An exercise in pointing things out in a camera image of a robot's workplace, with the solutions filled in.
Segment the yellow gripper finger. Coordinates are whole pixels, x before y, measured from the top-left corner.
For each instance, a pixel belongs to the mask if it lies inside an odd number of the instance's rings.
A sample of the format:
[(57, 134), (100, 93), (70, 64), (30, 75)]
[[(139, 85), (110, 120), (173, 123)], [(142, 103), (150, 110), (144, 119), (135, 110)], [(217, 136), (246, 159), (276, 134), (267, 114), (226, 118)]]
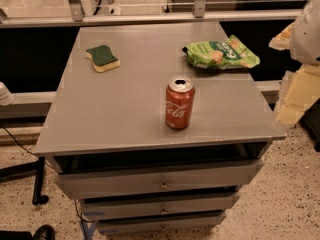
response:
[(320, 66), (303, 64), (296, 72), (287, 71), (282, 78), (274, 123), (291, 128), (320, 99)]
[(269, 42), (269, 47), (275, 50), (289, 50), (293, 23), (284, 28), (278, 35)]

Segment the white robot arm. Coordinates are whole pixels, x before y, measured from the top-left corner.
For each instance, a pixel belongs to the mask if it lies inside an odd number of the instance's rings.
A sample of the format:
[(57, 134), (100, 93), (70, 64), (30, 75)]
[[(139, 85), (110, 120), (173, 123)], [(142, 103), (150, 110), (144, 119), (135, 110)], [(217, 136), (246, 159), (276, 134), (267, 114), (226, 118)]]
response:
[(282, 78), (274, 110), (275, 123), (290, 128), (320, 98), (320, 0), (310, 0), (269, 47), (289, 50), (291, 58), (301, 63), (299, 70), (287, 71)]

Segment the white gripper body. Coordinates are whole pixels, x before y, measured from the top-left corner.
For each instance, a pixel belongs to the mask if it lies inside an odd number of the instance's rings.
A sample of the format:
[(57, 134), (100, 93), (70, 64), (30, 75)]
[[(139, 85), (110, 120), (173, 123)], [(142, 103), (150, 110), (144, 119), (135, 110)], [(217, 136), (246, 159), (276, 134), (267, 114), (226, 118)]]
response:
[(290, 40), (290, 55), (302, 64), (320, 64), (320, 11), (305, 8), (296, 18)]

